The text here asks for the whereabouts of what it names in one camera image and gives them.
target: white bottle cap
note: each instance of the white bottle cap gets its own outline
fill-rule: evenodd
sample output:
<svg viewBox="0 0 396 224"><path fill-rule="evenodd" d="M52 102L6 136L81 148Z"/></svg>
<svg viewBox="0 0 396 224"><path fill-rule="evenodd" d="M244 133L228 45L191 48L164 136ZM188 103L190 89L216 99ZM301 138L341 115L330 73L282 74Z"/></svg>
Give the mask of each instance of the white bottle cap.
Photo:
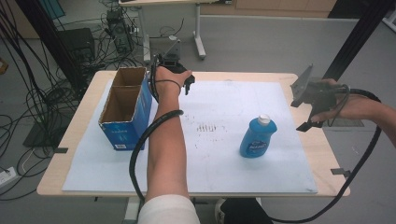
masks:
<svg viewBox="0 0 396 224"><path fill-rule="evenodd" d="M262 114L262 115L259 115L258 121L259 121L260 125L267 126L271 122L271 119L268 115Z"/></svg>

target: blue box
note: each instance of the blue box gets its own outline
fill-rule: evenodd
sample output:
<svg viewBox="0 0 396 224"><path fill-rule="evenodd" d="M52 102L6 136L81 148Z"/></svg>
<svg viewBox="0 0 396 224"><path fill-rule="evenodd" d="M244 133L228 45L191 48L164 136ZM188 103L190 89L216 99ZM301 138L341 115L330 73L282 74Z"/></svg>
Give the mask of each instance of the blue box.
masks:
<svg viewBox="0 0 396 224"><path fill-rule="evenodd" d="M99 118L99 126L114 149L134 149L149 125L151 102L146 68L120 68Z"/></svg>

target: white tabletop sheet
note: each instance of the white tabletop sheet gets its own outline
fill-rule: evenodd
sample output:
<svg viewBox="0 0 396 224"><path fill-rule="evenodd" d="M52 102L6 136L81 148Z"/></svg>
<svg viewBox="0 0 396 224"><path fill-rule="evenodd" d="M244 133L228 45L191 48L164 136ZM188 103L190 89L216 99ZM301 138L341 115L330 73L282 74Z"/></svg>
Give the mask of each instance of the white tabletop sheet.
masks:
<svg viewBox="0 0 396 224"><path fill-rule="evenodd" d="M84 133L63 190L134 192L129 177L131 151L116 151L98 125L108 90ZM150 122L157 104L153 100ZM188 160L189 192L203 194L316 193L312 172L286 103L275 82L198 81L180 95ZM240 156L248 123L268 114L278 131L267 152L255 159ZM148 142L136 163L142 191L147 190Z"/></svg>

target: black pants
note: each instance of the black pants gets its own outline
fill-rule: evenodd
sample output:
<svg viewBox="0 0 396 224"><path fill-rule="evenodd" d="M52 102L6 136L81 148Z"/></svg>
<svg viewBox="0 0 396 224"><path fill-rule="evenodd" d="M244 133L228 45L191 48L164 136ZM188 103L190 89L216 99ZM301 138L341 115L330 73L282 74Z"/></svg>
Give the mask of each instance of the black pants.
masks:
<svg viewBox="0 0 396 224"><path fill-rule="evenodd" d="M255 198L230 198L221 205L224 224L273 224Z"/></svg>

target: blue bottle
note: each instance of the blue bottle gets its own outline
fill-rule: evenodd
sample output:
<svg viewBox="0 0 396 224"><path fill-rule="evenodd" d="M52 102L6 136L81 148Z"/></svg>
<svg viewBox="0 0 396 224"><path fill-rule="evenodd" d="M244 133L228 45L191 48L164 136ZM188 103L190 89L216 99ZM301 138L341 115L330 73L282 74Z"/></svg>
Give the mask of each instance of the blue bottle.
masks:
<svg viewBox="0 0 396 224"><path fill-rule="evenodd" d="M249 123L249 128L242 140L239 151L243 157L262 156L270 145L271 135L277 127L268 115L260 115Z"/></svg>

